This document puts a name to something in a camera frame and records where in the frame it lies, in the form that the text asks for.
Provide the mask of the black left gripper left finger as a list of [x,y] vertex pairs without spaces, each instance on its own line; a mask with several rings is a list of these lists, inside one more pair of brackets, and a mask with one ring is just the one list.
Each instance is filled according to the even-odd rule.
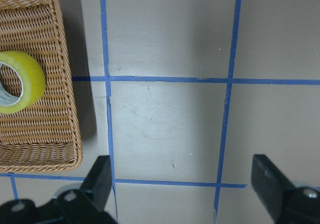
[[111,159],[100,155],[79,188],[69,188],[42,206],[15,199],[0,206],[2,224],[116,224],[105,211],[112,190]]

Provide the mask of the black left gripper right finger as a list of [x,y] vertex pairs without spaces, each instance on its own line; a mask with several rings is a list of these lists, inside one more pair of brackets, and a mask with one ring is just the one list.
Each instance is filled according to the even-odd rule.
[[254,154],[251,186],[274,224],[318,224],[320,191],[290,181],[265,155]]

